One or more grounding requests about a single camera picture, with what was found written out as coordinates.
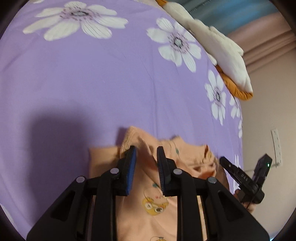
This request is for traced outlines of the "person's right hand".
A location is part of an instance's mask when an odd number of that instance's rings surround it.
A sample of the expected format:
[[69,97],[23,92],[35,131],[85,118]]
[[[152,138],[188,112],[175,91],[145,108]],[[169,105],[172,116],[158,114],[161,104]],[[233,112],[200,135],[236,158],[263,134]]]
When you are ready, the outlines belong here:
[[240,193],[240,189],[237,189],[237,190],[235,190],[235,192],[234,192],[234,194],[233,194],[233,196],[245,207],[245,209],[249,212],[249,213],[251,213],[251,214],[253,214],[254,213],[254,211],[255,211],[255,209],[256,209],[256,204],[255,203],[253,203],[253,202],[241,202],[240,200],[239,200],[239,197],[238,197],[238,194]]

